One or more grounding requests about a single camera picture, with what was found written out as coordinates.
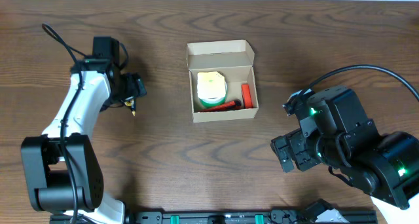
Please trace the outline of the black yellow correction tape dispenser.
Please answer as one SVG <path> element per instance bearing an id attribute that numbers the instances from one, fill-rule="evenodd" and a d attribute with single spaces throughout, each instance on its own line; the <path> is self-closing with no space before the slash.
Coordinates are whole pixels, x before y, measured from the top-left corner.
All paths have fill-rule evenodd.
<path id="1" fill-rule="evenodd" d="M 129 101 L 125 101 L 124 104 L 126 107 L 130 108 L 132 115 L 135 116 L 136 115 L 136 100 L 131 99 Z"/>

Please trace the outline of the red utility knife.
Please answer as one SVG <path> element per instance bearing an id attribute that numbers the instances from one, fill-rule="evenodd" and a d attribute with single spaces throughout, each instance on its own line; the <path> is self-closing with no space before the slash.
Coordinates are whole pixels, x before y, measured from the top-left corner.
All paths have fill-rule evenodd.
<path id="1" fill-rule="evenodd" d="M 201 112 L 206 113 L 206 112 L 216 112 L 216 111 L 228 111 L 228 110 L 233 110 L 233 109 L 239 109 L 241 108 L 241 106 L 242 106 L 242 103 L 240 100 L 232 100 L 230 102 L 223 103 L 221 105 L 203 109 L 201 110 Z"/>

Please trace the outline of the red mini stapler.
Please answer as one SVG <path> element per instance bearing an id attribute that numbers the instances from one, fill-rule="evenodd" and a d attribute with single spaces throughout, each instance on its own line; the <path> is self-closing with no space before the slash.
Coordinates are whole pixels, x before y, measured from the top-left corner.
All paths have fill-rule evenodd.
<path id="1" fill-rule="evenodd" d="M 251 100 L 251 92 L 249 85 L 247 83 L 244 83 L 241 85 L 242 88 L 242 98 L 243 98 L 243 104 L 245 109 L 250 109 L 253 107 L 253 103 Z"/>

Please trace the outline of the green tape roll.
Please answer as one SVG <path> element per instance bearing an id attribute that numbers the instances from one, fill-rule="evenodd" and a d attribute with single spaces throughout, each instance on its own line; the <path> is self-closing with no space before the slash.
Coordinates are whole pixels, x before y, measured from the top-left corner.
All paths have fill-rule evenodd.
<path id="1" fill-rule="evenodd" d="M 200 99 L 201 104 L 205 108 L 216 107 L 218 105 L 225 103 L 225 98 L 207 98 L 207 99 Z"/>

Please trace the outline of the yellow sticky note pad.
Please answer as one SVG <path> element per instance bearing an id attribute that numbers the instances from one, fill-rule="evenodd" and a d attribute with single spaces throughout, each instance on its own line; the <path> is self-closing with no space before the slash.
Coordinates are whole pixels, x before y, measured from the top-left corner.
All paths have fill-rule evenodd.
<path id="1" fill-rule="evenodd" d="M 225 77 L 218 71 L 197 73 L 197 95 L 200 99 L 224 98 L 226 85 Z"/>

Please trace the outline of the cardboard box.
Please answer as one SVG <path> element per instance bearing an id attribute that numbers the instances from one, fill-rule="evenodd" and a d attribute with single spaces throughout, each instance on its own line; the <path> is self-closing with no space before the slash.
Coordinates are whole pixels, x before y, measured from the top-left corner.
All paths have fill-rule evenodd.
<path id="1" fill-rule="evenodd" d="M 254 58 L 246 40 L 187 44 L 193 122 L 255 117 Z"/>

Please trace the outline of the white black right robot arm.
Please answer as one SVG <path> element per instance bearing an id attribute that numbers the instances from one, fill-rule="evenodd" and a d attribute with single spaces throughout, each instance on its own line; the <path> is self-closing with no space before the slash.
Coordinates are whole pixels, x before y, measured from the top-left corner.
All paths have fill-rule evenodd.
<path id="1" fill-rule="evenodd" d="M 357 94 L 345 86 L 295 93 L 283 105 L 299 128 L 271 141 L 285 173 L 319 164 L 369 195 L 388 223 L 418 222 L 418 139 L 379 134 Z"/>

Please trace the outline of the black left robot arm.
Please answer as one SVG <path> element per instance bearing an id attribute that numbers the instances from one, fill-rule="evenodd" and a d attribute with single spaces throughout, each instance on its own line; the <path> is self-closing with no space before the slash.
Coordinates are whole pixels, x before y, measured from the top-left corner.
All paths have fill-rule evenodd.
<path id="1" fill-rule="evenodd" d="M 56 117 L 40 136 L 26 137 L 21 156 L 31 206 L 64 223 L 133 223 L 126 205 L 104 191 L 90 138 L 110 105 L 136 110 L 146 95 L 141 77 L 122 73 L 126 62 L 87 58 L 71 68 L 71 83 Z"/>

